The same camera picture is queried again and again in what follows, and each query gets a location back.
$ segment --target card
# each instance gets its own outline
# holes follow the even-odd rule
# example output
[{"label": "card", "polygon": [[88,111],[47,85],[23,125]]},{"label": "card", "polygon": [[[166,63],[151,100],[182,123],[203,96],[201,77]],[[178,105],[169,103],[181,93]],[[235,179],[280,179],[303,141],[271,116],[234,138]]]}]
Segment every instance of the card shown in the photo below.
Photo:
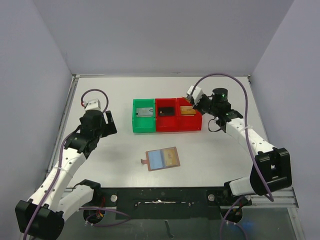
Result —
[{"label": "card", "polygon": [[180,166],[176,147],[147,151],[145,154],[146,160],[141,159],[141,163],[148,164],[149,171]]},{"label": "card", "polygon": [[175,108],[173,106],[159,107],[158,115],[161,117],[174,116]]},{"label": "card", "polygon": [[192,106],[180,106],[180,113],[181,115],[194,116],[196,115],[196,110]]},{"label": "card", "polygon": [[152,117],[154,115],[153,107],[140,107],[136,109],[137,117]]}]

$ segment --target white robotic arm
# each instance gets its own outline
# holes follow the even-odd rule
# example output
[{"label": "white robotic arm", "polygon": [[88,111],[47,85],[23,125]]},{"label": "white robotic arm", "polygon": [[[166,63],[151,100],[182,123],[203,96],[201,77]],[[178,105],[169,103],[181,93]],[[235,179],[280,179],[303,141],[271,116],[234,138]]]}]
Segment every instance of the white robotic arm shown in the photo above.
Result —
[{"label": "white robotic arm", "polygon": [[257,167],[252,167],[250,176],[224,184],[230,189],[233,196],[266,195],[265,184],[271,192],[291,186],[292,176],[288,151],[285,148],[277,149],[249,125],[246,126],[243,116],[231,108],[227,89],[216,88],[212,91],[211,96],[206,96],[200,87],[191,86],[187,91],[187,100],[201,114],[214,116],[220,128],[236,139],[246,151],[249,151],[249,148],[252,150],[253,161]]},{"label": "white robotic arm", "polygon": [[79,187],[62,198],[70,180],[97,147],[100,138],[117,133],[111,112],[105,112],[106,123],[98,99],[89,101],[84,107],[81,125],[63,141],[59,160],[47,178],[28,201],[21,200],[15,207],[19,229],[25,237],[28,234],[55,240],[65,221],[81,206],[100,204],[100,184],[90,180],[83,180]]}]

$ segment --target gray wall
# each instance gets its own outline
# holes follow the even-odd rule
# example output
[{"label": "gray wall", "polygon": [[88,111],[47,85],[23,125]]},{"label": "gray wall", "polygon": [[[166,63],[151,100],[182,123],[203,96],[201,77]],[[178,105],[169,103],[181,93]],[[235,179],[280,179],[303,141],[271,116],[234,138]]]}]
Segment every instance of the gray wall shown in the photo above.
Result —
[{"label": "gray wall", "polygon": [[34,0],[74,74],[250,74],[293,0]]},{"label": "gray wall", "polygon": [[320,1],[295,0],[252,74],[269,139],[291,154],[299,216],[319,239]]},{"label": "gray wall", "polygon": [[0,239],[45,176],[71,73],[31,0],[0,1]]}]

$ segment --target screw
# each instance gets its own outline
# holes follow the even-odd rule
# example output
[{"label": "screw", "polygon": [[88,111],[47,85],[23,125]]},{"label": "screw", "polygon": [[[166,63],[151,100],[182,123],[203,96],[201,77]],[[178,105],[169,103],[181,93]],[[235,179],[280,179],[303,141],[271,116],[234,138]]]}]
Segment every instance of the screw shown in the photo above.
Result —
[{"label": "screw", "polygon": [[208,199],[210,202],[213,202],[215,200],[215,195],[209,194]]},{"label": "screw", "polygon": [[110,197],[110,200],[111,200],[111,202],[115,203],[115,202],[118,200],[117,195],[112,195],[112,196]]}]

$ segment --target plastic bin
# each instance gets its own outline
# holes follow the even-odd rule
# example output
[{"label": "plastic bin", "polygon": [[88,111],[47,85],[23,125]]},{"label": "plastic bin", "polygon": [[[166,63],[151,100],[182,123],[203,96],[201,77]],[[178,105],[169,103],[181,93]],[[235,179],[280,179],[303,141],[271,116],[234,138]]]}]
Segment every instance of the plastic bin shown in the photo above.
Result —
[{"label": "plastic bin", "polygon": [[[170,115],[161,116],[161,108],[173,108]],[[155,99],[155,129],[157,132],[177,132],[178,110],[176,98],[156,98]]]},{"label": "plastic bin", "polygon": [[182,97],[176,99],[176,109],[177,109],[177,120],[178,120],[178,131],[200,131],[202,128],[202,115],[200,112],[196,111],[194,116],[181,115],[181,106],[192,106],[187,100]]},{"label": "plastic bin", "polygon": [[[137,116],[138,108],[153,108],[152,116]],[[133,99],[132,130],[134,133],[154,133],[156,131],[155,99]]]}]

